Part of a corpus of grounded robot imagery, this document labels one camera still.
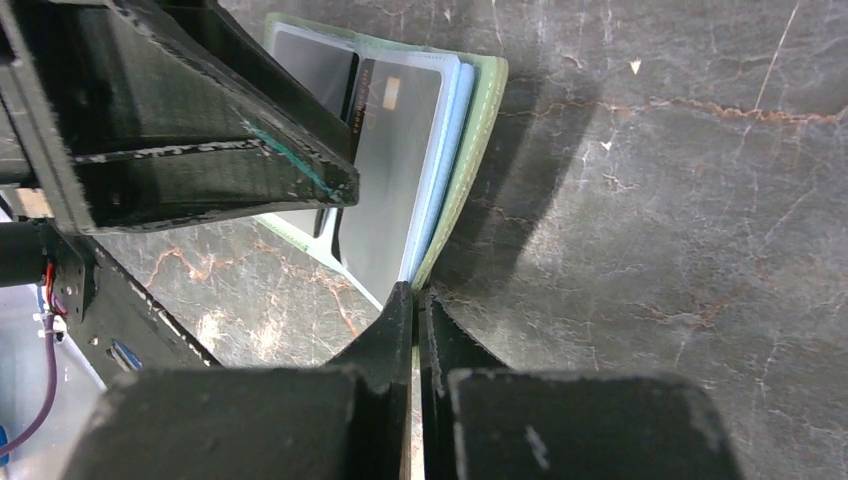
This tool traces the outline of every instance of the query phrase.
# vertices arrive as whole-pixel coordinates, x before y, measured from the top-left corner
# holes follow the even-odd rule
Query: purple cable
[[[44,397],[44,403],[41,405],[41,410],[38,412],[38,415],[35,417],[35,420],[32,421],[31,424],[18,435],[17,438],[12,440],[0,447],[0,458],[8,455],[12,450],[20,447],[24,442],[29,440],[29,437],[32,436],[33,433],[36,432],[41,427],[41,424],[44,423],[44,420],[47,419],[47,415],[50,414],[50,409],[53,408],[53,401],[56,399],[56,383],[57,383],[57,374],[56,374],[56,350],[53,345],[53,338],[55,337],[55,332],[53,332],[53,315],[48,314],[44,316],[44,346],[47,349],[47,395]]]

